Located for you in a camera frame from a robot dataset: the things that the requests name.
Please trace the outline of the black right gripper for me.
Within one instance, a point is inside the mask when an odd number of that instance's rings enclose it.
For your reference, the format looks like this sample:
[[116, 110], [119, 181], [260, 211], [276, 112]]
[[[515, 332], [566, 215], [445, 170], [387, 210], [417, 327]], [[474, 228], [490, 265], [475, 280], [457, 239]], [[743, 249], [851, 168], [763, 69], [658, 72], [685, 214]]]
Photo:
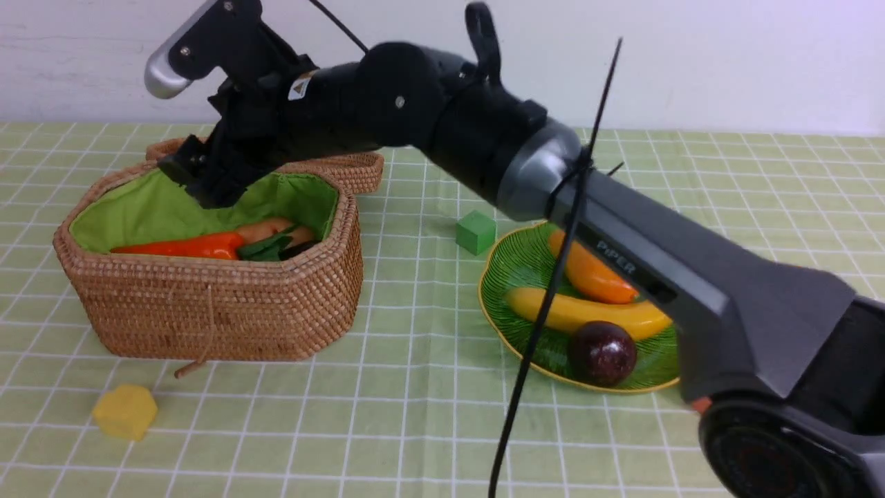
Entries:
[[171, 154], [158, 160], [158, 169], [207, 210], [233, 207], [247, 189], [285, 164], [318, 160], [326, 152], [314, 127], [300, 129], [300, 111], [291, 104], [307, 101], [307, 88], [318, 70], [259, 80], [257, 95], [226, 81], [209, 101], [219, 120], [202, 140], [188, 136]]

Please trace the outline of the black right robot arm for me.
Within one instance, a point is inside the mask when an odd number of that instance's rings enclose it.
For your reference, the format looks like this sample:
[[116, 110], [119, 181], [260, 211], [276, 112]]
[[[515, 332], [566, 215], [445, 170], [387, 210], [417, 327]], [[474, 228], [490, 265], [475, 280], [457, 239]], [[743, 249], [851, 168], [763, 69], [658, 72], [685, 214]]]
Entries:
[[223, 69], [222, 119], [163, 168], [206, 208], [287, 162], [414, 146], [516, 221], [576, 221], [575, 238], [677, 326], [684, 400], [711, 400], [702, 451], [739, 497], [882, 497], [883, 304], [821, 269], [779, 264], [588, 162], [577, 133], [480, 63], [409, 42], [315, 69], [269, 46], [153, 53], [146, 88], [173, 98]]

